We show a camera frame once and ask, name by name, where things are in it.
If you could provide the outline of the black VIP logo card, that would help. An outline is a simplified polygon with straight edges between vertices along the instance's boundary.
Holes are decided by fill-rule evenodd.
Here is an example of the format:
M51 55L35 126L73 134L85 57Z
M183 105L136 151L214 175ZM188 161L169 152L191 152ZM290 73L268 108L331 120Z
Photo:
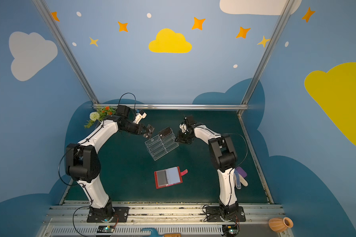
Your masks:
M149 124L146 128L147 128L147 131L146 131L146 134L144 135L144 137L147 139L150 139L152 137L152 134L153 134L153 131L155 128L151 124Z

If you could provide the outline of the clear acrylic card organizer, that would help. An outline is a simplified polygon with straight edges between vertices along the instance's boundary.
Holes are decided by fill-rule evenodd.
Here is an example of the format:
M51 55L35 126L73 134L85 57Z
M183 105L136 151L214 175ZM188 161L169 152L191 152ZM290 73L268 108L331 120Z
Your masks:
M157 134L156 136L147 140L145 145L153 160L157 161L179 146L179 143L176 142L175 139L176 136L174 132L165 138L161 138Z

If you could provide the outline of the red card holder wallet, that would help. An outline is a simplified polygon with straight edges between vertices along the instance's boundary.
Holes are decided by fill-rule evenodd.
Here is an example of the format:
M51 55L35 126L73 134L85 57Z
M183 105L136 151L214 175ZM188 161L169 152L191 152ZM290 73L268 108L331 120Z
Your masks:
M156 189L174 186L183 182L182 177L188 173L188 170L180 170L179 166L159 170L154 172Z

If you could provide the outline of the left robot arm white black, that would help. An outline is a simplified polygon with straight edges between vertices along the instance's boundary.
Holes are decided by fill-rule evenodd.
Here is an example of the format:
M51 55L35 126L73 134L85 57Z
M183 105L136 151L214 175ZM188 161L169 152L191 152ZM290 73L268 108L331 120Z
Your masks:
M136 110L135 118L130 121L130 110L125 105L119 105L116 111L105 108L106 116L97 119L100 125L88 137L66 147L65 172L83 189L90 202L88 222L111 222L114 217L112 201L99 176L98 152L102 146L118 131L145 138L150 138L154 131L151 125L140 123L147 116L145 111Z

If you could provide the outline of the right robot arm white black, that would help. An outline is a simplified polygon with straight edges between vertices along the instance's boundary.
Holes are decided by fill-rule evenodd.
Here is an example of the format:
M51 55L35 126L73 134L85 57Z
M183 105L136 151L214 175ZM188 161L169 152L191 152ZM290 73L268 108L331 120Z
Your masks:
M179 128L176 142L192 144L194 139L198 138L208 145L211 163L217 170L219 177L220 214L223 218L226 218L236 213L239 209L234 190L234 169L237 153L230 136L212 131L206 125L196 122L193 116L185 117Z

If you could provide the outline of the white pot with flowers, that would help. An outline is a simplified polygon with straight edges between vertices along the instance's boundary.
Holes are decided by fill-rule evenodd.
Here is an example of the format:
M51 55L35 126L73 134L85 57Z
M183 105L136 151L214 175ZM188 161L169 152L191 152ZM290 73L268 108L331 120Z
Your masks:
M102 122L107 116L114 115L115 112L116 109L109 106L98 108L95 112L89 114L89 120L84 125L84 128L90 128L96 121Z

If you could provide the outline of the right green circuit board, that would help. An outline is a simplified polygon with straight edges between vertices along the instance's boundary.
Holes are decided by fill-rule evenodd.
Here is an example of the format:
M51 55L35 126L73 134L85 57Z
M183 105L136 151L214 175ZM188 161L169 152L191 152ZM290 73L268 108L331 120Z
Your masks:
M239 233L239 228L235 225L222 225L222 237L236 237Z

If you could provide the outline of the green circuit board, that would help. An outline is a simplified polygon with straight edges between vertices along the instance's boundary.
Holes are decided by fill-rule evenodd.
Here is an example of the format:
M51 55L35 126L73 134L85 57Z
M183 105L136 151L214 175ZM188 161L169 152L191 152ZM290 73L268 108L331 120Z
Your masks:
M112 234L115 230L115 226L99 226L97 229L98 234Z
M222 237L236 237L239 233L239 228L235 225L222 225Z

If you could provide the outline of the left green circuit board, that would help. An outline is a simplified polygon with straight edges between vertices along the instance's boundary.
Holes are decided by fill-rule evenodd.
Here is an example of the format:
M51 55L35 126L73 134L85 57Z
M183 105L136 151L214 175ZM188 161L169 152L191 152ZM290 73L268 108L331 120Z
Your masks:
M97 229L98 234L112 234L115 230L115 226L99 226Z

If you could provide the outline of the terracotta clay vase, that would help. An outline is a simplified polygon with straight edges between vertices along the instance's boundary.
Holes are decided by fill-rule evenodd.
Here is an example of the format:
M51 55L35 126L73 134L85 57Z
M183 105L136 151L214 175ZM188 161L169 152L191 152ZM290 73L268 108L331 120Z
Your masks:
M272 218L269 220L269 227L272 231L276 233L281 233L286 231L287 229L293 228L294 223L293 221L288 218Z

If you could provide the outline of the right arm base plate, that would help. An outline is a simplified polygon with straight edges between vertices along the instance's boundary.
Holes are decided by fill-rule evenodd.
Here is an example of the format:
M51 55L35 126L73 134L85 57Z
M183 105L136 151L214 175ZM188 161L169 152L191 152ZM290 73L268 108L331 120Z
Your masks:
M219 206L204 205L202 211L205 215L204 222L246 222L245 212L241 206L231 214L224 214Z

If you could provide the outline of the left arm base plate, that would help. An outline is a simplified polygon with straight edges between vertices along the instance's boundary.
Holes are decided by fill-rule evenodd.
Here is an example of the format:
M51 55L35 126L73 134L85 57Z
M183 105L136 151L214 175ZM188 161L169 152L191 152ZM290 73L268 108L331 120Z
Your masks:
M129 214L129 207L90 207L88 223L125 223Z

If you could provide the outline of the teal handled tool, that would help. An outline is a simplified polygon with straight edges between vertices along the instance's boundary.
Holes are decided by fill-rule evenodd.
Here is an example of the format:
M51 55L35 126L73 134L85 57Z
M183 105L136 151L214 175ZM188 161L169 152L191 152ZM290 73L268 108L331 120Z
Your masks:
M181 237L181 233L171 233L160 235L155 228L143 228L142 232L150 232L149 237Z

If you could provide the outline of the aluminium rail front frame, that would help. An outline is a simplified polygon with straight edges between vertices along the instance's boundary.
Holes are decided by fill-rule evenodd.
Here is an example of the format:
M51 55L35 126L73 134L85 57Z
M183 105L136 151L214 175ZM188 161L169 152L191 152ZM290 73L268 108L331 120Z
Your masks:
M285 212L277 204L243 203L246 222L204 222L204 205L213 203L137 203L118 202L115 207L129 207L125 223L88 223L88 205L67 202L51 206L37 233L38 237L146 237L155 228L160 235L181 233L182 237L222 237L222 225L239 228L238 237L292 237L291 229L276 233L269 227L272 218L284 218ZM115 226L112 234L98 234L99 226Z

